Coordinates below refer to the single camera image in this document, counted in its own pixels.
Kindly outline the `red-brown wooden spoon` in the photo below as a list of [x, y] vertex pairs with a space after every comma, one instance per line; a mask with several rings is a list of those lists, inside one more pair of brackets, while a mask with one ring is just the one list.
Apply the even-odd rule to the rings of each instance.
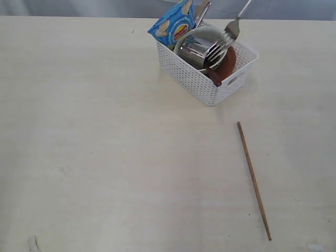
[[220, 87], [222, 85], [222, 81], [219, 77], [219, 75], [213, 70], [211, 69], [211, 67], [207, 64], [204, 64], [204, 68], [207, 71], [207, 74], [209, 75], [210, 79], [212, 80], [213, 84], [216, 87]]

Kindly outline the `brown wooden chopstick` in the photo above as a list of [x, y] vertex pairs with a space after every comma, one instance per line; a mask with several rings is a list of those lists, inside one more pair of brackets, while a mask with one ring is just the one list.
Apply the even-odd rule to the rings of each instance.
[[245, 136], [244, 136], [244, 132], [243, 132], [243, 129], [242, 129], [241, 122], [237, 122], [237, 127], [238, 127], [238, 131], [239, 131], [240, 139], [241, 139], [241, 142], [242, 142], [244, 154], [245, 154], [245, 157], [246, 157], [246, 161], [247, 161], [251, 181], [252, 181], [252, 184], [253, 184], [254, 192], [255, 192], [255, 195], [256, 195], [258, 208], [259, 208], [261, 218], [262, 218], [262, 221], [263, 221], [263, 224], [264, 224], [264, 227], [265, 227], [265, 231], [266, 231], [266, 234], [267, 234], [267, 238], [268, 238], [269, 241], [272, 241], [271, 232], [270, 232], [269, 225], [268, 225], [268, 222], [267, 222], [265, 209], [264, 209], [263, 202], [262, 202], [262, 199], [261, 199], [261, 194], [260, 194], [258, 183], [257, 183], [257, 180], [256, 180], [253, 164], [252, 164], [251, 159], [250, 159], [248, 146], [247, 146], [247, 143], [246, 143], [246, 140], [245, 140]]

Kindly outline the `silver metal fork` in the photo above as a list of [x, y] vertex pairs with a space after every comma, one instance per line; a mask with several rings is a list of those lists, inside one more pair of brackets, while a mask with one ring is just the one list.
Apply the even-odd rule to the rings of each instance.
[[223, 51], [227, 50], [234, 43], [240, 33], [239, 21], [241, 16], [247, 10], [251, 2], [252, 0], [249, 0], [236, 18], [227, 24], [223, 33], [219, 37], [219, 40], [209, 49], [205, 59], [209, 61], [216, 59], [223, 54]]

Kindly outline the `white woven plastic basket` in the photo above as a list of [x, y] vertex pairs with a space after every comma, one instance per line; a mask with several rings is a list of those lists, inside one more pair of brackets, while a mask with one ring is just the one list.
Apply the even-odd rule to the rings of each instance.
[[172, 50], [157, 42], [160, 68], [208, 107], [213, 107], [241, 88], [252, 65], [259, 58], [256, 50], [238, 41], [233, 43], [236, 66], [233, 73], [216, 87], [205, 74], [196, 70]]

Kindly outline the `brown wooden plate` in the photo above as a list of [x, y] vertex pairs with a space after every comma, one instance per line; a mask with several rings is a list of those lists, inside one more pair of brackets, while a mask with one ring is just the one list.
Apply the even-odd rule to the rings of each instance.
[[222, 62], [215, 69], [215, 72], [220, 77], [221, 81], [229, 77], [236, 66], [236, 53], [233, 46], [229, 47]]

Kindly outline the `shiny steel cup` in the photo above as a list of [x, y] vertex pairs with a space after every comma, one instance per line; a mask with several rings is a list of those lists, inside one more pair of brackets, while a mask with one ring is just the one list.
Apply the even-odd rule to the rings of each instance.
[[208, 59], [210, 68], [215, 70], [223, 61], [227, 49], [223, 49], [215, 41], [196, 35], [188, 36], [179, 47], [177, 55], [203, 74], [206, 73], [204, 68], [204, 59]]

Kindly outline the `blue chips snack bag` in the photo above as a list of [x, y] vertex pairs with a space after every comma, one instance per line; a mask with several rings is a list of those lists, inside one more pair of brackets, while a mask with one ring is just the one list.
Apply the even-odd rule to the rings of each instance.
[[192, 0], [179, 1], [148, 30], [158, 42], [174, 48], [176, 42], [195, 27]]

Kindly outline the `grey-green ceramic bowl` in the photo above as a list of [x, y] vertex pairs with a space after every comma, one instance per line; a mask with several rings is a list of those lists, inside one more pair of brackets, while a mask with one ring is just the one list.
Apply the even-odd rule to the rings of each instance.
[[217, 42], [219, 40], [219, 37], [221, 36], [221, 34], [222, 34], [222, 32], [220, 30], [218, 30], [215, 27], [211, 27], [211, 26], [202, 26], [202, 27], [195, 28], [195, 29], [187, 32], [186, 34], [184, 34], [176, 42], [176, 45], [175, 45], [175, 48], [174, 48], [174, 53], [177, 55], [177, 47], [179, 47], [181, 45], [181, 43], [190, 35], [205, 37], [205, 38], [208, 38], [211, 41]]

